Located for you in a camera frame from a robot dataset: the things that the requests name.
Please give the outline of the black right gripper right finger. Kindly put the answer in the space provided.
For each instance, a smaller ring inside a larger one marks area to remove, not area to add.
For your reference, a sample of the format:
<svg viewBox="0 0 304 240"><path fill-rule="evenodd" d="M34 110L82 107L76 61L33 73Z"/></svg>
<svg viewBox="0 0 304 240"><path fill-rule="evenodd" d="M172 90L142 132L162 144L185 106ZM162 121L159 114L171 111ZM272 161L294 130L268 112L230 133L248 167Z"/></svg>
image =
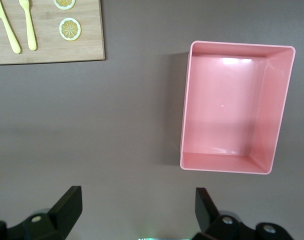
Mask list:
<svg viewBox="0 0 304 240"><path fill-rule="evenodd" d="M261 222L254 229L246 226L235 214L220 212L206 188L195 190L195 215L200 227L194 240L291 240L280 225Z"/></svg>

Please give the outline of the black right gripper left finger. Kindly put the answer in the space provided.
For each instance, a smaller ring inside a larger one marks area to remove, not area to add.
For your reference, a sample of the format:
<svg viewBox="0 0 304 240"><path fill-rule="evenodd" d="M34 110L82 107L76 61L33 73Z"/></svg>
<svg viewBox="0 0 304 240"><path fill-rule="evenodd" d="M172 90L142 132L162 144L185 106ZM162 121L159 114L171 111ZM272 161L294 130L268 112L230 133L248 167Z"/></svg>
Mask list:
<svg viewBox="0 0 304 240"><path fill-rule="evenodd" d="M82 213L82 187L72 186L47 212L8 228L0 220L0 240L65 240Z"/></svg>

